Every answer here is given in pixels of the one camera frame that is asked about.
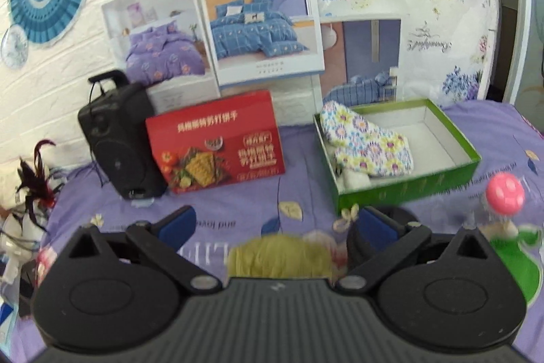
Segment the purple bedding poster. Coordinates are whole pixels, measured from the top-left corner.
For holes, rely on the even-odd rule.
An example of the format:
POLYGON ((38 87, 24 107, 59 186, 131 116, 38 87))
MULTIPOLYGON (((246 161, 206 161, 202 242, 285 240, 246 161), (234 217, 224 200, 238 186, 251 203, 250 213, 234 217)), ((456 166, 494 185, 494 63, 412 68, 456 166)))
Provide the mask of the purple bedding poster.
POLYGON ((114 66, 156 112, 220 96, 198 0, 110 0, 101 13, 114 66))

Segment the black portable speaker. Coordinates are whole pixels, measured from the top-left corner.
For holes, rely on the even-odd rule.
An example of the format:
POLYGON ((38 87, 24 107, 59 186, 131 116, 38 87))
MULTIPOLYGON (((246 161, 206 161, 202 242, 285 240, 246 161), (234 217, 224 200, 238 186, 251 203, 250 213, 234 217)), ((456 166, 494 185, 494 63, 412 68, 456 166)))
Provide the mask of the black portable speaker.
POLYGON ((155 110, 146 88, 117 69, 88 79, 91 86, 103 81, 112 81, 114 88, 101 90, 78 113, 96 164, 125 200, 162 196, 167 182, 151 151, 146 119, 155 110))

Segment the white floral packaged bedding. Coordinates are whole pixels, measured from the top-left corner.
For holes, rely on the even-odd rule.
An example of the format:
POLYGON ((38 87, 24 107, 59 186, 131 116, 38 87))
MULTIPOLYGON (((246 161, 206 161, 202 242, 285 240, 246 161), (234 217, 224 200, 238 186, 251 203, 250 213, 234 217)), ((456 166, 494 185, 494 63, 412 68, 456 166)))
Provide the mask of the white floral packaged bedding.
POLYGON ((401 20, 396 99, 441 106, 486 96, 491 75, 493 0, 318 0, 322 25, 401 20))

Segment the dark feather decoration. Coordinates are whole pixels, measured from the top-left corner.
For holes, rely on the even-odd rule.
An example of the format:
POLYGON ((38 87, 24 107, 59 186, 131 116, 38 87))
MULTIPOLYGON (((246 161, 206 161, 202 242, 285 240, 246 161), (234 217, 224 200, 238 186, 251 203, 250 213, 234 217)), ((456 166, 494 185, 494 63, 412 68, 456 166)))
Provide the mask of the dark feather decoration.
POLYGON ((29 163, 23 158, 19 159, 18 177, 20 178, 20 185, 17 189, 17 192, 21 190, 27 191, 24 197, 26 214, 29 216, 31 223, 43 232, 46 232, 47 229, 37 219, 34 203, 37 203, 38 207, 45 208, 46 210, 53 209, 56 203, 56 194, 63 187, 62 184, 56 188, 52 188, 49 185, 51 176, 45 170, 43 157, 40 153, 40 150, 45 146, 55 147, 56 143, 49 139, 42 139, 36 143, 33 151, 33 167, 30 167, 29 163))

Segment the pink lid glass jar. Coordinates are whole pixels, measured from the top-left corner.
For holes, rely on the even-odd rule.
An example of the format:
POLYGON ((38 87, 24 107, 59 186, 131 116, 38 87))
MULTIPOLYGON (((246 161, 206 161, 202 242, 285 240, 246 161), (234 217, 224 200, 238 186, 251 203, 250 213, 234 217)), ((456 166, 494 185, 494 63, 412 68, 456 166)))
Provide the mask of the pink lid glass jar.
POLYGON ((513 217, 523 209, 525 200, 522 182, 512 173, 498 172, 469 212, 464 227, 478 229, 488 241, 513 240, 519 233, 513 217))

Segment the green cardboard box tray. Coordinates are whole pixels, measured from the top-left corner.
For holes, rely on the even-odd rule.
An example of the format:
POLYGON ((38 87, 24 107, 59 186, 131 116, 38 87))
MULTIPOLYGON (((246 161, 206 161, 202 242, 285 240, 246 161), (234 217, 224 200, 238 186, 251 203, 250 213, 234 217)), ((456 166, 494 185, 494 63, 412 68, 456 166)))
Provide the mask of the green cardboard box tray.
POLYGON ((467 184, 481 156, 430 99, 348 108, 313 117, 337 214, 400 205, 467 184))

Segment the olive green fuzzy cloth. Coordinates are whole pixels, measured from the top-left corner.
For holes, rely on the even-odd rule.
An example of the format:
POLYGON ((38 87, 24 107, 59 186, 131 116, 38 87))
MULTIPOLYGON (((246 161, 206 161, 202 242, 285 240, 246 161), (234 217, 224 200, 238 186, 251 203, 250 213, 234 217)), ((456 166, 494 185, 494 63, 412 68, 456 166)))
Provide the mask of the olive green fuzzy cloth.
POLYGON ((272 234, 231 248, 227 274, 229 278, 334 281, 339 272, 328 247, 299 237, 272 234))

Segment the red snack box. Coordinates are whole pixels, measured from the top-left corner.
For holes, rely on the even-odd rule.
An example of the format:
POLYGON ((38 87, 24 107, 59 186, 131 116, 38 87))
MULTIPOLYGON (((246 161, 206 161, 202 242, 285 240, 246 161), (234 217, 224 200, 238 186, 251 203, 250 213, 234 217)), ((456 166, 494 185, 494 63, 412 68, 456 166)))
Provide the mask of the red snack box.
POLYGON ((267 90, 146 119, 154 159, 175 194, 264 179, 286 170, 267 90))

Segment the blue door bedding poster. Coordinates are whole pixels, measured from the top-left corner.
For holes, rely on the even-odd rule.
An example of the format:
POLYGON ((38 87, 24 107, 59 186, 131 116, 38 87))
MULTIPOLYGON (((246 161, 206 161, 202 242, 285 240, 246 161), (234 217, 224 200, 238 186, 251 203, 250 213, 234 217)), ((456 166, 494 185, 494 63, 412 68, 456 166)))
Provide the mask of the blue door bedding poster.
POLYGON ((323 102, 351 107, 395 100, 400 31, 399 18, 322 25, 323 102))

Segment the floral quilted oven mitt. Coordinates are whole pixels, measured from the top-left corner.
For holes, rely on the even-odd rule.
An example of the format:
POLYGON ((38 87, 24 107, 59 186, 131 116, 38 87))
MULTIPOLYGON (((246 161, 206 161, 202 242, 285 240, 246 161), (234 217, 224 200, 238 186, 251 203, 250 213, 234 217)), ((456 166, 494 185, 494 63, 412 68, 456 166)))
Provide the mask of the floral quilted oven mitt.
POLYGON ((377 178, 413 172, 414 160, 404 134, 382 128, 336 101, 325 103, 319 121, 326 142, 335 148, 336 161, 343 168, 377 178))

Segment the purple floral bedsheet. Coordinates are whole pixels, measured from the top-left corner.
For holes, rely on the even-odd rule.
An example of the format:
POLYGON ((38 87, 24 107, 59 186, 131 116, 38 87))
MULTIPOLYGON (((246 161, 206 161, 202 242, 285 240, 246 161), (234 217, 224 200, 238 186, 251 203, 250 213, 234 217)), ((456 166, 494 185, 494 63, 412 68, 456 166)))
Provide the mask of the purple floral bedsheet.
MULTIPOLYGON (((491 176, 509 171, 527 189, 517 215, 523 225, 543 223, 543 137, 517 110, 493 101, 466 101, 446 111, 480 153, 481 161, 468 184, 407 203, 421 222, 436 232, 454 232, 478 205, 491 176)), ((189 204, 197 212, 197 231, 181 250, 185 258, 218 277, 226 274, 229 250, 258 237, 264 228, 342 242, 334 232, 332 192, 315 128, 284 127, 280 131, 286 171, 283 175, 158 199, 124 200, 101 183, 92 166, 73 170, 49 218, 44 241, 53 261, 80 226, 96 223, 118 231, 137 220, 155 221, 189 204)))

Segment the small pale paper fan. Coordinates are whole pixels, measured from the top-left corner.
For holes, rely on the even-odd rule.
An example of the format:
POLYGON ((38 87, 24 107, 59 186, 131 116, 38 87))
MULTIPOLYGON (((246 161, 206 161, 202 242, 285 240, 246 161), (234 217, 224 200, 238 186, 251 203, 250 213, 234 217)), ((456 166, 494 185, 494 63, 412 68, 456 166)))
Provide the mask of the small pale paper fan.
POLYGON ((11 25, 1 40, 1 60, 10 69, 21 69, 29 57, 29 42, 21 26, 11 25))

